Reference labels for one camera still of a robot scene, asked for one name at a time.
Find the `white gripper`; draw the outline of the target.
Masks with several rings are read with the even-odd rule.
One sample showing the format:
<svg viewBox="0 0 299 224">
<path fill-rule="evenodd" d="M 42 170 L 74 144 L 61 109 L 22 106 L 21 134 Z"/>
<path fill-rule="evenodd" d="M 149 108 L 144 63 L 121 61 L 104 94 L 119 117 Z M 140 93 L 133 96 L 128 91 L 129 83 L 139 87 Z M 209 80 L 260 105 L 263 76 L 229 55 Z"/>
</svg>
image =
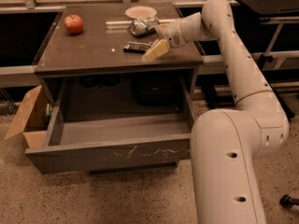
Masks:
<svg viewBox="0 0 299 224">
<path fill-rule="evenodd" d="M 143 62 L 151 62 L 165 55 L 170 47 L 176 49 L 187 44 L 183 34 L 183 19 L 156 25 L 155 31 L 161 40 L 157 39 L 146 51 L 142 56 Z"/>
</svg>

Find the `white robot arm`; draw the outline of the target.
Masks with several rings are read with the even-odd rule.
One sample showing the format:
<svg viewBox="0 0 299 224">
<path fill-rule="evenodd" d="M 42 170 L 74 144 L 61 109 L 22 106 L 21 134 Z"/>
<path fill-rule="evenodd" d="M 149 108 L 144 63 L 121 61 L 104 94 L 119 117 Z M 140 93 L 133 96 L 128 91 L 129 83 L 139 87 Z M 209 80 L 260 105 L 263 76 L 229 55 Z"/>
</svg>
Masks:
<svg viewBox="0 0 299 224">
<path fill-rule="evenodd" d="M 289 122 L 263 73 L 235 30 L 227 0 L 157 27 L 159 39 L 143 56 L 150 62 L 193 41 L 217 41 L 234 100 L 192 126 L 191 162 L 198 224 L 266 224 L 253 161 L 278 150 Z"/>
</svg>

